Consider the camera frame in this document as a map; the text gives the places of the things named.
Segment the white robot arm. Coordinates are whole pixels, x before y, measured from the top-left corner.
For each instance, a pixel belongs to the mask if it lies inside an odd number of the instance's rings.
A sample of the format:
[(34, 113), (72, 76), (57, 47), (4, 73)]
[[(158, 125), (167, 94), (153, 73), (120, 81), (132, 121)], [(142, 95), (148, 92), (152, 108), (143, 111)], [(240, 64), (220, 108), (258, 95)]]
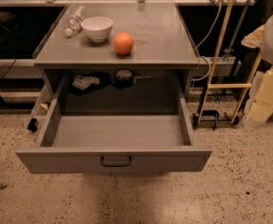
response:
[(258, 127), (273, 115), (273, 14), (265, 24), (246, 35), (241, 44), (248, 48), (258, 48), (260, 60), (268, 65), (264, 72), (256, 73), (245, 105), (244, 124)]

